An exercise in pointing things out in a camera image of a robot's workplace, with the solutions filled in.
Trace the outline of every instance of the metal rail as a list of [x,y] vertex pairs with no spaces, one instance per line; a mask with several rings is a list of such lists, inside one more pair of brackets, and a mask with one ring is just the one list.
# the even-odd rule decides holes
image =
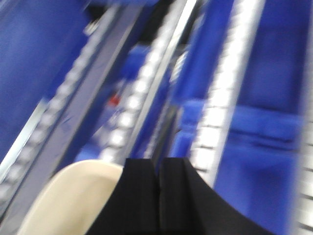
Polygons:
[[190,161],[214,186],[265,0],[235,0],[223,50],[191,146]]
[[196,3],[197,0],[176,0],[170,6],[164,23],[152,42],[151,51],[134,82],[125,111],[119,117],[117,128],[111,133],[108,146],[101,153],[102,159],[123,165],[132,153]]

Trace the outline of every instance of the cream plastic chair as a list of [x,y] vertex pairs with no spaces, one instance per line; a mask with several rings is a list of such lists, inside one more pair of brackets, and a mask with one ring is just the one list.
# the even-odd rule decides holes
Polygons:
[[39,194],[18,235],[84,235],[121,173],[121,166],[103,160],[86,160],[65,167]]

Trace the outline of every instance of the metal track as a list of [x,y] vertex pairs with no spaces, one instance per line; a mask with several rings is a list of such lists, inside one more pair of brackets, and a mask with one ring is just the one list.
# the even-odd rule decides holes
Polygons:
[[118,65],[139,36],[145,12],[142,6],[113,6],[101,19],[0,185],[0,209],[6,210],[0,234],[16,233],[40,190],[75,145],[74,137],[104,82],[109,82],[115,75]]
[[75,60],[72,69],[68,72],[64,82],[58,88],[56,95],[49,102],[47,110],[42,115],[38,125],[30,135],[16,161],[8,170],[5,179],[0,184],[1,212],[3,212],[3,209],[5,209],[10,198],[18,188],[19,181],[23,179],[32,162],[35,160],[41,145],[48,138],[62,110],[75,93],[76,87],[83,78],[83,74],[94,57],[100,42],[110,28],[109,26],[113,22],[117,11],[117,7],[111,8],[108,10],[108,13],[102,17],[100,26],[95,33],[90,36],[79,57]]
[[235,0],[223,51],[191,146],[190,161],[214,186],[231,118],[265,0]]
[[176,0],[170,6],[101,159],[123,165],[131,154],[196,3],[197,0]]

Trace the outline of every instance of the blue container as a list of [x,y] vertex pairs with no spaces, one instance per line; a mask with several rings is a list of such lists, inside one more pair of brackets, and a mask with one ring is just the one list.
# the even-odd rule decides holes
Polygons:
[[0,160],[49,85],[60,83],[86,43],[79,0],[0,4]]

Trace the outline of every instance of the beige object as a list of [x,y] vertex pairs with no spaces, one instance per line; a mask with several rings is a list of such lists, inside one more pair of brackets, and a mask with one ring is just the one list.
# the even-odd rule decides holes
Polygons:
[[121,174],[121,166],[103,160],[65,167],[39,194],[18,235],[84,235]]

